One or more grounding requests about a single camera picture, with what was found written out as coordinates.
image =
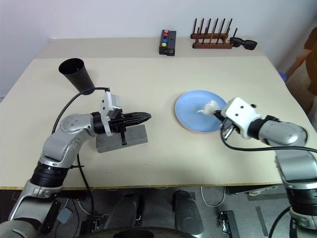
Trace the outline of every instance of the floor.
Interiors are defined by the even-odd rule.
[[[279,186],[276,190],[266,190],[260,195],[249,196],[246,193],[235,195],[226,195],[222,205],[216,208],[206,206],[202,200],[200,187],[174,187],[166,189],[140,188],[140,189],[118,189],[110,190],[94,190],[93,196],[95,200],[96,215],[109,214],[116,202],[125,194],[138,192],[145,196],[146,207],[143,216],[143,226],[156,227],[174,227],[174,213],[171,207],[171,198],[175,191],[182,189],[188,191],[196,200],[196,205],[201,214],[204,223],[203,238],[227,238],[228,235],[222,233],[222,227],[218,224],[217,214],[219,211],[233,210],[237,226],[241,238],[265,238],[268,236],[269,229],[278,216],[278,214],[289,206],[286,198],[285,190]],[[217,204],[222,199],[223,187],[204,187],[203,193],[206,202],[209,204]],[[7,213],[13,206],[14,200],[18,197],[19,191],[1,191],[1,219],[7,219]],[[66,203],[65,198],[59,198],[62,206]],[[90,210],[90,202],[82,201],[81,205],[87,211]],[[87,215],[80,209],[78,204],[76,207],[79,212],[80,221],[88,220]],[[77,216],[73,206],[73,202],[69,199],[67,208],[73,211],[70,219],[64,225],[60,224],[56,230],[57,238],[70,238],[75,234],[77,226]],[[288,238],[290,216],[286,214],[279,222],[273,237]],[[56,224],[52,232],[44,237],[53,238]]]

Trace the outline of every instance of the white wall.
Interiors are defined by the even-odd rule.
[[[0,96],[49,38],[188,37],[195,17],[232,17],[278,66],[316,15],[316,0],[1,0]]]

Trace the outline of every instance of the person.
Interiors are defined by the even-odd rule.
[[[310,33],[303,51],[296,57],[295,71],[286,87],[301,105],[317,131],[317,27]]]

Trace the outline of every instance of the table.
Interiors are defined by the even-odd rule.
[[[148,143],[98,153],[95,139],[80,151],[87,180],[94,188],[188,185],[276,184],[281,179],[274,152],[239,152],[225,147],[218,132],[193,133],[174,115],[177,98],[190,90],[208,90],[228,101],[239,96],[256,104],[263,117],[303,126],[307,146],[317,134],[288,92],[278,72],[259,47],[248,51],[194,50],[192,40],[178,38],[176,56],[158,54],[159,39],[52,40],[21,75],[0,104],[0,187],[22,189],[37,164],[53,123],[76,89],[57,68],[78,57],[95,86],[110,87],[121,99],[124,113],[147,112]],[[81,96],[65,112],[91,113],[102,92]],[[229,143],[262,147],[234,133]],[[78,169],[69,170],[67,189],[82,189]]]

